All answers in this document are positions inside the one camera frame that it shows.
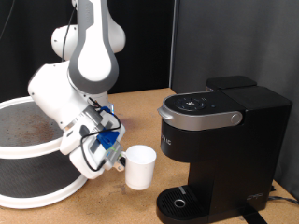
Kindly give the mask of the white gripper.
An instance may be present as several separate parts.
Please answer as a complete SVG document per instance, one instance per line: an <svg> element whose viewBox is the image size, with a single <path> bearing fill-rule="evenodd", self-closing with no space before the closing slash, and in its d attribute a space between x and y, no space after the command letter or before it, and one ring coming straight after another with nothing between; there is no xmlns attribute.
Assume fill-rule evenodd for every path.
<svg viewBox="0 0 299 224"><path fill-rule="evenodd" d="M122 172L126 164L120 144L124 133L125 128L115 114L82 112L64 130L60 150L88 179L95 179L112 167Z"/></svg>

